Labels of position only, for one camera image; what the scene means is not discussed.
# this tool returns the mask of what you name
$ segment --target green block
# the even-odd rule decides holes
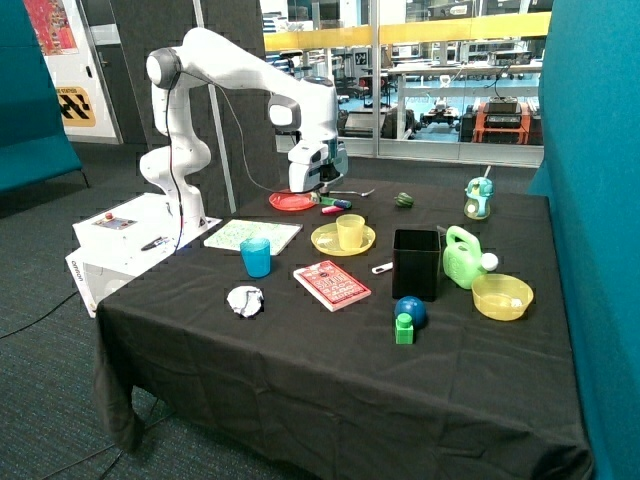
[[[396,318],[396,345],[413,343],[413,319],[408,313],[401,313]]]

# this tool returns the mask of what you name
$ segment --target black container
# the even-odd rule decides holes
[[[435,230],[396,230],[391,295],[432,302],[438,294],[440,234]]]

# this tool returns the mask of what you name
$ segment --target black tablecloth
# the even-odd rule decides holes
[[[588,478],[546,199],[497,193],[491,217],[474,222],[462,213],[462,187],[344,187],[376,187],[351,197],[376,231],[374,246],[331,257],[372,289],[359,303],[330,313],[292,276],[329,258],[309,238],[333,218],[318,207],[279,212],[265,196],[239,216],[304,225],[269,276],[251,279],[238,253],[202,246],[209,232],[99,305],[94,394],[117,444],[140,440],[130,403],[139,386],[193,422],[323,478]],[[413,208],[395,206],[400,191]],[[427,327],[415,344],[396,345],[391,273],[371,268],[391,261],[396,228],[454,224],[498,255],[499,272],[529,283],[534,303],[518,321],[489,320],[442,275]],[[239,285],[264,292],[255,319],[226,303]]]

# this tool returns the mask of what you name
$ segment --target yellow railing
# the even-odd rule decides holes
[[[481,38],[545,36],[551,13],[491,15],[478,18],[381,25],[380,43],[445,42]],[[371,44],[371,27],[334,28],[312,32],[272,33],[264,36],[265,50],[311,50]]]

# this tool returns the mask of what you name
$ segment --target glass wall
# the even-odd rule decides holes
[[[267,61],[334,81],[350,155],[523,166],[542,160],[551,4],[261,0]]]

